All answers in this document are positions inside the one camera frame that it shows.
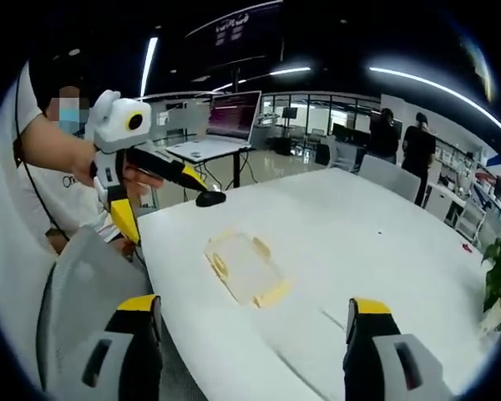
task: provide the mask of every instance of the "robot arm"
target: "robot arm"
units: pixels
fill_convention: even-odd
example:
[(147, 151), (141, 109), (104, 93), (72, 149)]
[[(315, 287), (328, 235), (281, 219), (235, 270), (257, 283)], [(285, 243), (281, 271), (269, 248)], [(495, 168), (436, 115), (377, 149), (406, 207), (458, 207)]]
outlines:
[(119, 92), (106, 90), (85, 126), (86, 139), (98, 150), (91, 165), (94, 188), (114, 224), (135, 244), (139, 244), (139, 230), (124, 186), (125, 161), (185, 188), (208, 190), (193, 169), (154, 147), (149, 138), (150, 114), (149, 104), (121, 99)]

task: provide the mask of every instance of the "dark ceiling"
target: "dark ceiling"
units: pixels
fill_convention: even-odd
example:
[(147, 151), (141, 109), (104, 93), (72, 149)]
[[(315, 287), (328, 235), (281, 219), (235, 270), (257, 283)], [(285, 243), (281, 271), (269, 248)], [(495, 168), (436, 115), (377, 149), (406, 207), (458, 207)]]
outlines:
[[(232, 82), (235, 71), (238, 79), (265, 75), (241, 84), (240, 90), (373, 96), (385, 92), (456, 121), (501, 154), (501, 130), (462, 101), (427, 85), (368, 71), (370, 65), (378, 65), (423, 76), (457, 90), (501, 120), (501, 44), (491, 39), (501, 27), (487, 28), (478, 22), (490, 18), (489, 10), (463, 10), (458, 3), (290, 1), (255, 8), (240, 40), (215, 46), (218, 23), (188, 35), (256, 4), (185, 0), (164, 5), (139, 0), (119, 9), (115, 3), (80, 2), (74, 8), (48, 10), (51, 26), (40, 30), (43, 40), (33, 64), (43, 66), (38, 69), (41, 75), (59, 71), (56, 74), (81, 77), (91, 99), (104, 89), (136, 97), (147, 43), (156, 36), (159, 43), (145, 94), (212, 90)], [(500, 90), (491, 104), (464, 47), (465, 37), (482, 47), (493, 66)], [(80, 53), (68, 56), (74, 48)], [(273, 69), (302, 65), (312, 71), (267, 76)], [(203, 76), (209, 78), (193, 82)]]

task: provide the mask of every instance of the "laptop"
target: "laptop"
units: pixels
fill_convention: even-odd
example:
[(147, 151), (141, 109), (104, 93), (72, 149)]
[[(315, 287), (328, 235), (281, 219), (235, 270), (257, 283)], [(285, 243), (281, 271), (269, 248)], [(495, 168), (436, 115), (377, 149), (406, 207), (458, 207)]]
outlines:
[(205, 138), (165, 150), (192, 163), (200, 163), (250, 148), (260, 98), (261, 91), (216, 96), (211, 103)]

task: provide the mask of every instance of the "floor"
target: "floor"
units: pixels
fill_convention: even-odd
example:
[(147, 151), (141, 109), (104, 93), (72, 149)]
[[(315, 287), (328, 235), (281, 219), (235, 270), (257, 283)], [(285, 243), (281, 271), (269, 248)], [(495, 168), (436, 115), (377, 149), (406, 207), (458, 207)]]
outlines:
[[(313, 161), (314, 157), (311, 151), (297, 151), (297, 154), (283, 156), (270, 150), (249, 152), (249, 163), (245, 165), (240, 174), (241, 186), (255, 184), (253, 175), (257, 182), (263, 182), (325, 168), (325, 166)], [(245, 155), (241, 156), (241, 166), (244, 164), (244, 157)], [(206, 177), (205, 182), (211, 189), (217, 190), (221, 184), (222, 190), (225, 190), (232, 181), (232, 156), (209, 161), (205, 168), (209, 171), (202, 169)], [(165, 182), (164, 186), (157, 191), (158, 207), (161, 209), (174, 206), (184, 202), (186, 198), (193, 200), (197, 195), (197, 191), (186, 190), (184, 193), (181, 186)]]

